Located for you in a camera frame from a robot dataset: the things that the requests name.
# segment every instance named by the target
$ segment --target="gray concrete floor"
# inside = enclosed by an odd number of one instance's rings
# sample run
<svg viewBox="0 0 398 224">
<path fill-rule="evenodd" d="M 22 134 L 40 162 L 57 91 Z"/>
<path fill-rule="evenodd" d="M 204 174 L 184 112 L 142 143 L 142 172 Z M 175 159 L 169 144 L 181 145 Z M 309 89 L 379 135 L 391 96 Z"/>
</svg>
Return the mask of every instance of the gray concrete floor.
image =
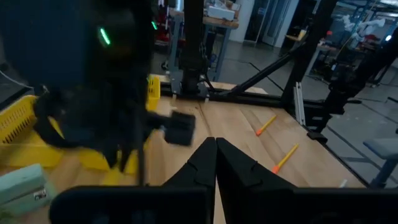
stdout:
<svg viewBox="0 0 398 224">
<path fill-rule="evenodd" d="M 242 83 L 257 73 L 255 67 L 263 69 L 279 58 L 278 50 L 266 45 L 245 45 L 229 42 L 219 82 Z M 164 73 L 160 63 L 164 55 L 155 55 L 153 73 Z M 284 88 L 292 71 L 293 63 L 288 63 L 255 86 L 265 89 L 272 95 L 281 95 L 278 86 Z M 394 138 L 398 124 L 398 105 L 386 102 L 388 96 L 398 99 L 398 69 L 392 67 L 382 80 L 382 85 L 366 87 L 358 98 L 361 105 L 346 105 L 344 115 L 335 115 L 322 132 L 328 138 L 328 145 L 341 159 L 365 180 L 370 182 L 384 161 L 377 157 L 363 141 L 371 138 Z M 305 77 L 302 80 L 303 97 L 310 100 L 325 99 L 329 93 L 326 83 Z M 398 185 L 398 169 L 389 179 L 387 186 Z"/>
</svg>

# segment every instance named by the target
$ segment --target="wooden table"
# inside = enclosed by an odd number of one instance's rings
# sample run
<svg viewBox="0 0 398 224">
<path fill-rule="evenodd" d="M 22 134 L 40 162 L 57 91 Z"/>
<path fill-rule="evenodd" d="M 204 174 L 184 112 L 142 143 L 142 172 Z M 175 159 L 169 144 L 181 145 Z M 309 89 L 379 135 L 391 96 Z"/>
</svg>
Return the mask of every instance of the wooden table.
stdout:
<svg viewBox="0 0 398 224">
<path fill-rule="evenodd" d="M 169 9 L 169 14 L 172 17 L 175 17 L 175 16 L 184 17 L 184 12 L 175 10 L 173 8 Z M 239 22 L 237 19 L 235 19 L 233 21 L 227 21 L 225 19 L 217 19 L 217 18 L 213 18 L 213 17 L 203 16 L 203 23 L 204 24 L 212 24 L 214 26 L 221 25 L 221 26 L 226 26 L 226 27 L 235 28 L 235 29 L 239 27 Z"/>
<path fill-rule="evenodd" d="M 232 84 L 213 83 L 215 88 L 234 87 Z M 264 93 L 260 88 L 250 92 Z M 152 133 L 146 150 L 147 182 L 161 185 L 174 175 L 195 149 L 210 136 L 226 138 L 244 153 L 272 169 L 292 148 L 299 144 L 293 156 L 279 171 L 279 176 L 299 187 L 338 187 L 344 179 L 348 187 L 363 187 L 356 177 L 340 164 L 320 143 L 306 136 L 306 130 L 283 109 L 238 105 L 209 101 L 185 101 L 162 97 L 157 106 L 160 114 L 172 110 L 194 114 L 196 130 L 190 147 L 167 144 L 161 132 Z M 272 116 L 277 119 L 259 136 L 254 132 Z M 0 174 L 13 170 L 3 167 Z M 59 165 L 49 170 L 49 179 L 59 192 L 77 185 L 99 185 L 105 173 L 84 168 L 76 154 L 66 154 Z M 134 185 L 133 176 L 124 175 L 120 185 Z M 41 208 L 21 218 L 25 223 L 48 223 L 48 207 Z M 216 191 L 215 223 L 225 223 L 218 189 Z"/>
<path fill-rule="evenodd" d="M 178 67 L 176 66 L 176 58 L 177 58 L 177 44 L 178 44 L 178 38 L 180 34 L 180 26 L 184 18 L 184 12 L 177 11 L 175 9 L 169 9 L 169 14 L 170 16 L 173 17 L 174 19 L 174 30 L 173 30 L 173 37 L 172 37 L 172 43 L 171 43 L 171 51 L 169 55 L 169 71 L 170 72 L 176 72 L 178 71 Z M 223 66 L 224 62 L 224 57 L 225 57 L 225 52 L 226 52 L 226 46 L 229 41 L 229 35 L 231 34 L 231 31 L 233 29 L 237 29 L 239 27 L 239 22 L 237 19 L 233 21 L 227 21 L 224 19 L 217 19 L 213 17 L 208 17 L 208 16 L 203 16 L 203 23 L 205 25 L 205 35 L 203 38 L 203 43 L 206 44 L 207 40 L 207 35 L 209 33 L 209 30 L 211 27 L 220 27 L 224 28 L 225 34 L 223 38 L 223 42 L 221 44 L 221 49 L 219 54 L 217 55 L 217 65 L 215 70 L 211 69 L 208 71 L 208 75 L 210 80 L 212 81 L 218 81 L 220 75 L 221 75 L 221 68 Z"/>
</svg>

